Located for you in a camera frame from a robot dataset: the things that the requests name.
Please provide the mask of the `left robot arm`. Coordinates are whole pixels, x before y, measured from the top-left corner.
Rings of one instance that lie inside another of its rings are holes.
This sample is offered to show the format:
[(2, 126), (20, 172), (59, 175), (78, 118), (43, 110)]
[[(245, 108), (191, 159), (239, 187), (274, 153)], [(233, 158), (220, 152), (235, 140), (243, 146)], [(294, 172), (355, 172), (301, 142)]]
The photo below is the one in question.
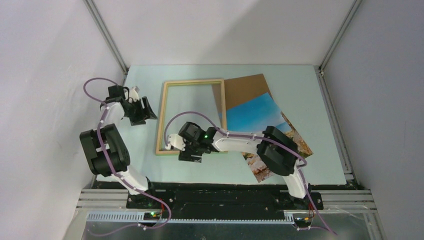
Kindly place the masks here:
[(129, 150), (119, 133), (118, 124), (127, 118), (131, 126), (157, 120), (148, 98), (139, 96), (139, 88), (122, 85), (108, 87), (108, 97), (100, 103), (100, 120), (94, 129), (80, 133), (79, 139), (90, 171), (96, 176), (116, 180), (130, 195), (139, 195), (145, 208), (153, 208), (158, 194), (150, 180), (131, 166)]

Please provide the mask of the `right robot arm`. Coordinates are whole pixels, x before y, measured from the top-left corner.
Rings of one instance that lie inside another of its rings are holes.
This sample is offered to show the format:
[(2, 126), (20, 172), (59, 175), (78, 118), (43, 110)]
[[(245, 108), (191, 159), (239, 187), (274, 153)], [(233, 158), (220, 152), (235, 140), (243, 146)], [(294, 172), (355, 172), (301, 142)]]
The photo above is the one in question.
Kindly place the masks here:
[(309, 184), (300, 169), (307, 162), (298, 145), (274, 126), (262, 132), (234, 132), (211, 126), (203, 130), (194, 122), (186, 122), (178, 133), (167, 136), (166, 145), (179, 150), (178, 159), (201, 162), (204, 154), (244, 152), (259, 156), (274, 174), (283, 177), (291, 195), (291, 204), (304, 209), (311, 202)]

